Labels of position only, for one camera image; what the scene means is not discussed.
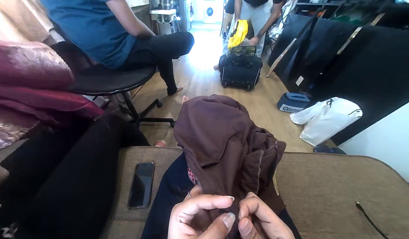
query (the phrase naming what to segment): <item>smartphone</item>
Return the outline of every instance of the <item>smartphone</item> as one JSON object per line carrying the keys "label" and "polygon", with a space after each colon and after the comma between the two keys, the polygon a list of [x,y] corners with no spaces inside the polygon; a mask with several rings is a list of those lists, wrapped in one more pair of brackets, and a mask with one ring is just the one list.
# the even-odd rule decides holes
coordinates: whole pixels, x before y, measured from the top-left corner
{"label": "smartphone", "polygon": [[136,165],[127,205],[129,209],[143,208],[150,203],[153,176],[153,162],[139,163]]}

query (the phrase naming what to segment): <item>black office chair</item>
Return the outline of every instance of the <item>black office chair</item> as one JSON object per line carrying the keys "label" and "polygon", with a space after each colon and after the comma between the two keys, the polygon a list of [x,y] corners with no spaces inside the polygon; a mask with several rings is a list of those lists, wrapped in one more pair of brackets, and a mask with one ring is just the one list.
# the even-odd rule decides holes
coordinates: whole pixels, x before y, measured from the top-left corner
{"label": "black office chair", "polygon": [[130,99],[129,91],[138,88],[151,79],[156,72],[155,66],[144,66],[131,71],[117,71],[105,67],[102,64],[96,64],[85,70],[76,70],[77,62],[73,61],[72,56],[83,56],[84,62],[90,64],[89,58],[71,42],[59,42],[51,46],[57,54],[72,69],[75,76],[74,85],[70,86],[69,91],[75,94],[88,96],[109,96],[121,93],[127,106],[119,103],[123,113],[130,115],[133,122],[139,126],[140,122],[168,122],[173,128],[175,120],[172,118],[147,118],[145,115],[154,107],[163,106],[159,99],[155,99],[143,112],[137,113]]}

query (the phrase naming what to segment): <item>hand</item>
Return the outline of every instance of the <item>hand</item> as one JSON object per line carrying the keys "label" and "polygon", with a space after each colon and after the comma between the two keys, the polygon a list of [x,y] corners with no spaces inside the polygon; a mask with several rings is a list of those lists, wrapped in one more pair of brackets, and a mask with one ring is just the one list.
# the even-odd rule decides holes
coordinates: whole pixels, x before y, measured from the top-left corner
{"label": "hand", "polygon": [[[243,239],[295,238],[290,228],[254,193],[249,192],[239,205],[239,231]],[[252,215],[259,219],[255,225]]]}
{"label": "hand", "polygon": [[249,43],[252,46],[256,46],[259,43],[259,38],[258,37],[253,37],[252,39],[250,39]]}
{"label": "hand", "polygon": [[224,239],[231,230],[236,216],[224,213],[217,217],[206,230],[195,229],[192,223],[195,216],[204,210],[228,208],[233,204],[233,197],[218,195],[200,195],[201,189],[194,187],[191,198],[187,195],[183,202],[176,204],[170,214],[168,239]]}

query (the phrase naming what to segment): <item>sofa cushion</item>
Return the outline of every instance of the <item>sofa cushion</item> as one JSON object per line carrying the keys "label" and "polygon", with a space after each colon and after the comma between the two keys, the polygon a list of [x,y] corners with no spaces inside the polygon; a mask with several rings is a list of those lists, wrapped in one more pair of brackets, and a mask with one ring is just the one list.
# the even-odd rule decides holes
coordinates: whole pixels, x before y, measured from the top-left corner
{"label": "sofa cushion", "polygon": [[[116,196],[102,239],[140,238],[151,205],[167,168],[182,154],[181,148],[136,146],[121,149]],[[151,203],[145,208],[128,209],[128,199],[135,166],[140,162],[154,162]]]}
{"label": "sofa cushion", "polygon": [[409,238],[409,184],[379,160],[284,153],[276,180],[303,239],[382,238],[356,202],[389,238]]}

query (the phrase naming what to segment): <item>white plastic bag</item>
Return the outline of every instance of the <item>white plastic bag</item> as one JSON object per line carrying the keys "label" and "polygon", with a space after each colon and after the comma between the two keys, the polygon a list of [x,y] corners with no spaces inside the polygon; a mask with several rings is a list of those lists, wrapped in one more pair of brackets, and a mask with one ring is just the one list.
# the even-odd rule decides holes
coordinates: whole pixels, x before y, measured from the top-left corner
{"label": "white plastic bag", "polygon": [[356,103],[337,97],[290,115],[293,123],[305,125],[299,137],[313,146],[326,141],[360,117],[362,111]]}

